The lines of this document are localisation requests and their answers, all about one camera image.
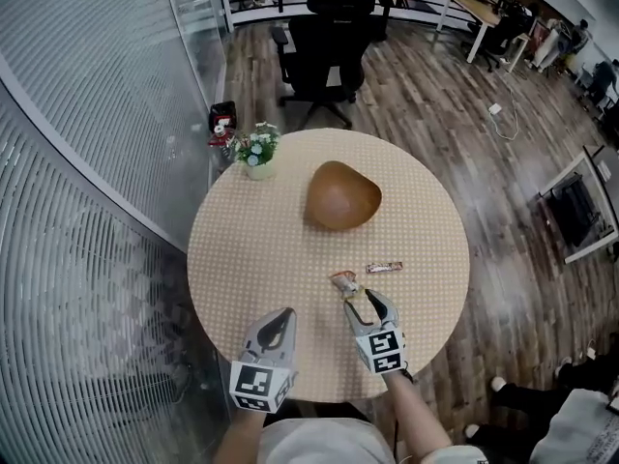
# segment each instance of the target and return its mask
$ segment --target black office chair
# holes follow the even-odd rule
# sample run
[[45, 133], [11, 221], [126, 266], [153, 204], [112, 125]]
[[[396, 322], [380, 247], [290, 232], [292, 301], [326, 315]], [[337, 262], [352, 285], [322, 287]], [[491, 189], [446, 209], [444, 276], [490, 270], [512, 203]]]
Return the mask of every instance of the black office chair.
[[[510, 43], [516, 36], [529, 32], [531, 24], [531, 16], [524, 12], [522, 6], [516, 4], [508, 8], [506, 15], [495, 27], [486, 30], [476, 56], [486, 59], [489, 73], [492, 72], [492, 64], [496, 69], [500, 67], [499, 58], [507, 53]], [[468, 53], [473, 44], [462, 42], [461, 46]]]
[[[281, 27], [273, 27], [271, 36], [278, 46], [281, 78], [292, 86], [294, 95], [280, 98], [286, 102], [311, 102], [302, 129], [319, 106], [337, 115], [347, 129], [352, 122], [336, 102], [354, 102], [356, 91], [364, 83], [361, 59], [372, 37], [369, 15], [374, 0], [308, 0], [314, 14], [292, 17], [288, 30], [296, 50], [284, 53], [288, 39]], [[327, 86], [329, 70], [339, 66], [340, 86]]]

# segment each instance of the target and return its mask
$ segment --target sneaker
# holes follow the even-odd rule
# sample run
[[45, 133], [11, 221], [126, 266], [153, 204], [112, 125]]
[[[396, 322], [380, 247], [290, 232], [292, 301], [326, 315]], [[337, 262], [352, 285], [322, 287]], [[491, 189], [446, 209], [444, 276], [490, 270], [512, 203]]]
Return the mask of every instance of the sneaker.
[[554, 368], [554, 379], [555, 380], [559, 379], [559, 371], [561, 371], [561, 368], [563, 366], [565, 366], [566, 364], [572, 364], [573, 362], [574, 360], [570, 358], [570, 356], [568, 356], [567, 358], [563, 358], [561, 362], [559, 363], [559, 365], [556, 368]]
[[478, 424], [467, 424], [464, 428], [464, 436], [466, 437], [466, 440], [473, 438], [479, 429], [480, 426]]
[[507, 382], [505, 381], [505, 378], [501, 378], [500, 376], [495, 376], [490, 382], [490, 388], [494, 393], [499, 392], [506, 385]]
[[592, 338], [587, 344], [587, 358], [594, 361], [596, 356], [596, 341]]

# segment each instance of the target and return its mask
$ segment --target cable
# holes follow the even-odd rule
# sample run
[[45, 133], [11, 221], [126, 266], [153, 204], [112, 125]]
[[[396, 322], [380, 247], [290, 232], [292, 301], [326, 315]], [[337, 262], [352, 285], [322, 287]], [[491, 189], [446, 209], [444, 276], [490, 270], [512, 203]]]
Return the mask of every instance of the cable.
[[494, 125], [494, 131], [496, 132], [496, 134], [499, 137], [502, 137], [503, 139], [507, 139], [508, 141], [514, 141], [514, 139], [516, 139], [516, 136], [518, 135], [519, 131], [520, 131], [520, 127], [518, 126], [518, 115], [516, 113], [516, 100], [514, 99], [514, 91], [512, 91], [512, 87], [507, 84], [508, 89], [510, 90], [510, 95], [512, 96], [512, 108], [514, 109], [514, 118], [516, 119], [516, 133], [514, 134], [514, 137], [509, 137], [507, 135], [503, 135], [500, 131], [498, 126], [496, 125], [496, 122], [494, 122], [494, 115], [492, 115], [489, 111], [488, 111], [488, 115], [490, 116], [490, 120], [492, 121], [492, 124]]

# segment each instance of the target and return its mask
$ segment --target potted plant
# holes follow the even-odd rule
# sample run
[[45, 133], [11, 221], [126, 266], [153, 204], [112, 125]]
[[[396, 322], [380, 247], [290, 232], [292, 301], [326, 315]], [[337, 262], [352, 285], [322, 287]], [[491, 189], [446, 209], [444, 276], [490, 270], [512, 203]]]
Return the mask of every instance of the potted plant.
[[279, 142], [278, 128], [266, 122], [259, 122], [255, 125], [255, 132], [237, 140], [234, 146], [236, 159], [243, 163], [250, 179], [261, 181], [275, 175], [273, 158]]

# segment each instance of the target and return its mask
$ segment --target flower pot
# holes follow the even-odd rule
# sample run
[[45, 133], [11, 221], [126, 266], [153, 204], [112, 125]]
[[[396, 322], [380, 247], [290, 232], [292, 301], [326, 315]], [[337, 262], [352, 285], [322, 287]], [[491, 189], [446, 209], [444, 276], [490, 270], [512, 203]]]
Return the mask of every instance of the flower pot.
[[245, 164], [245, 173], [247, 173], [248, 177], [253, 181], [263, 181], [264, 179], [269, 179], [276, 174], [274, 159], [270, 159], [266, 163], [256, 166], [249, 166]]

